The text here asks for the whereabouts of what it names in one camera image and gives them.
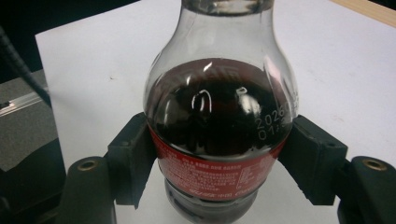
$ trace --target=bottle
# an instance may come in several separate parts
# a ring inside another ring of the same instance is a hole
[[[182,0],[155,59],[144,110],[170,203],[193,223],[253,204],[297,115],[273,31],[274,0]]]

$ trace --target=white table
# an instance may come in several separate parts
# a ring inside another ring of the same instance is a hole
[[[156,54],[171,37],[180,0],[142,0],[36,36],[69,167],[103,156],[132,115]],[[290,60],[300,113],[365,155],[396,165],[396,29],[329,0],[276,0],[278,42]],[[167,201],[155,164],[138,210],[118,223],[186,223]],[[277,162],[236,223],[337,223],[336,206],[314,207]]]

